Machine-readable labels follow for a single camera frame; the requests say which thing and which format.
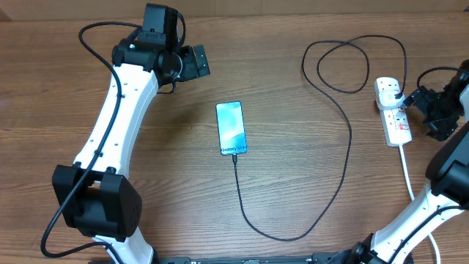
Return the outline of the Samsung Galaxy smartphone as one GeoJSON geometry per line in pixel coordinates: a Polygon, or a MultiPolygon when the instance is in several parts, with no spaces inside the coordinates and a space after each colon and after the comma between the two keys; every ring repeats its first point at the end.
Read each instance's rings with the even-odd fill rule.
{"type": "Polygon", "coordinates": [[[246,153],[248,145],[241,102],[219,103],[215,110],[221,155],[246,153]]]}

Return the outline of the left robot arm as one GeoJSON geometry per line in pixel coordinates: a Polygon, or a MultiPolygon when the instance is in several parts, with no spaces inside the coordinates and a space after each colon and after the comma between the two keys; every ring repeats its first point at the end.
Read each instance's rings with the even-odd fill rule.
{"type": "Polygon", "coordinates": [[[103,247],[113,263],[156,263],[139,229],[142,199],[130,184],[133,147],[144,115],[163,86],[207,76],[204,47],[185,44],[176,9],[147,4],[142,24],[112,51],[108,94],[90,137],[69,166],[52,176],[57,218],[103,247]]]}

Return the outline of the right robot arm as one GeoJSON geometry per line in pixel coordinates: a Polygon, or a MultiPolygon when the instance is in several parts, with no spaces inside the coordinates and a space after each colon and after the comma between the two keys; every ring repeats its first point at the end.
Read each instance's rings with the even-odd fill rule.
{"type": "Polygon", "coordinates": [[[411,263],[411,251],[445,221],[468,209],[468,61],[436,92],[418,85],[407,97],[393,99],[395,79],[374,83],[376,101],[388,146],[402,148],[411,140],[406,108],[415,106],[423,115],[428,136],[445,145],[426,168],[427,182],[411,203],[386,227],[354,247],[339,252],[329,263],[411,263]]]}

